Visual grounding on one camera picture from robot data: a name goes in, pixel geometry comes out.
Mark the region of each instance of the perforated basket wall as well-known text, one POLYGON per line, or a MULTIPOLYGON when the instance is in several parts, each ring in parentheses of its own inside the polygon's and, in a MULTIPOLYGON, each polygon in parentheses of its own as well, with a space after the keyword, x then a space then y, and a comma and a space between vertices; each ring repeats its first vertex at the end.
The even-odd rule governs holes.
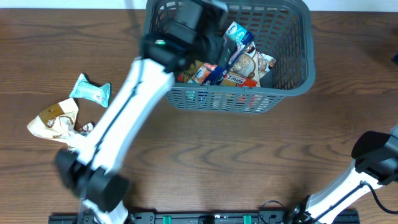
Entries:
MULTIPOLYGON (((311 15, 301 0, 223 1, 229 21, 236 21, 254 34, 258 52, 276 59, 274 68, 261 80, 261 86, 238 88, 176 83, 166 94, 175 107, 264 113, 285 96, 308 91, 315 81, 311 15)), ((179 0, 148 0, 145 33, 163 29, 168 18, 184 7, 179 0)))

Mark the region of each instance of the plastic basket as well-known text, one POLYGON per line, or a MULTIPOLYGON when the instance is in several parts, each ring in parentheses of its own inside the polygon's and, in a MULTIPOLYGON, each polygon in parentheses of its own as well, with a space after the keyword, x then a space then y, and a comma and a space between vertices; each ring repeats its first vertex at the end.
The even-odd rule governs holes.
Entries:
MULTIPOLYGON (((315 81, 311 14, 301 0, 229 0, 229 21, 254 34, 258 52, 276 59, 261 86, 240 88, 176 83, 166 98, 176 108, 265 113, 285 98, 308 91, 315 81)), ((144 32, 162 29, 183 9, 179 0, 148 0, 144 32)))

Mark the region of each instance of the basket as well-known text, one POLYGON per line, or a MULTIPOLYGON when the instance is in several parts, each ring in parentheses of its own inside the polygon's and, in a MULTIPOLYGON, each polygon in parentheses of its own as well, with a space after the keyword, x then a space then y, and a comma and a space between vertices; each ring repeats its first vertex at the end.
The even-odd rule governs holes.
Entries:
MULTIPOLYGON (((261 86, 176 83, 166 98, 176 108, 265 113, 286 96, 307 92, 315 81, 311 14, 302 0, 227 0, 230 22, 254 35, 258 52, 276 59, 261 86)), ((159 30, 183 8, 180 0, 148 0, 144 32, 159 30)))

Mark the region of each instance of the white background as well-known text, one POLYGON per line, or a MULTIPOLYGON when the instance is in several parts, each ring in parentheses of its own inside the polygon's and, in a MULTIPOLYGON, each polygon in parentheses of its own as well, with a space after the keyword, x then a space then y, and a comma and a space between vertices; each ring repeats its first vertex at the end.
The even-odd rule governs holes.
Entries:
MULTIPOLYGON (((312 11, 398 12, 398 0, 304 0, 312 11)), ((0 8, 145 9, 146 0, 0 0, 0 8)))

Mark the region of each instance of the wood grain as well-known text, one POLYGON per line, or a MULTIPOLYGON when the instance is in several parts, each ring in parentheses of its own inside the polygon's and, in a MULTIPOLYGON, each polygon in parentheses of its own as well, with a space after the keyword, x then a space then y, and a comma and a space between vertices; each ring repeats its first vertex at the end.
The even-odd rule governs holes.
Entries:
MULTIPOLYGON (((64 100, 78 75, 120 89, 133 58, 144 11, 0 10, 0 222, 46 223, 76 212, 77 199, 52 164, 63 145, 26 125, 64 100)), ((317 80, 306 94, 270 112, 241 115, 182 111, 162 100, 123 167, 132 182, 126 203, 158 211, 253 210, 266 200, 292 206, 326 187, 349 164, 368 130, 398 123, 398 14, 313 12, 317 80)), ((78 123, 104 108, 78 100, 78 123)), ((391 184, 377 191, 398 209, 391 184)), ((397 223, 370 195, 354 205, 362 223, 397 223)))

